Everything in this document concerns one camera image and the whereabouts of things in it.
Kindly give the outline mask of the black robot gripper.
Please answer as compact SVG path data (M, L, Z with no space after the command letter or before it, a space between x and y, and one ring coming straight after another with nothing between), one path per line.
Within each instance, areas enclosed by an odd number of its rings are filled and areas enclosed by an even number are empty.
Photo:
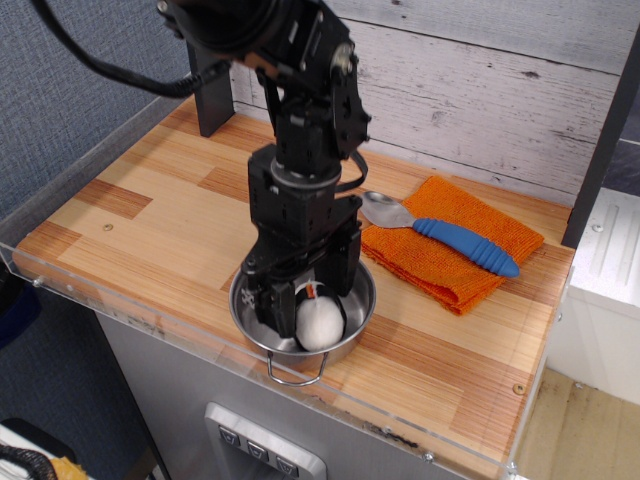
M341 173L338 163L312 176L288 170L277 161L274 145L249 159L250 216L258 240L242 271L257 295L258 321L281 338L295 336L298 278L312 272L339 296L353 287L361 249L361 201L336 196Z

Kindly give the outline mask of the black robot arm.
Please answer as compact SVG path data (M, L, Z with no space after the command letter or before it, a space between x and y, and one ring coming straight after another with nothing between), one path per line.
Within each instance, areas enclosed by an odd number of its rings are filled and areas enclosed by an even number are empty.
M360 252L361 201L339 182L359 158L369 115L354 43L321 1L168 1L161 12L186 41L252 70L275 142L248 162L258 239L242 265L260 322L295 333L295 281L311 273L347 295Z

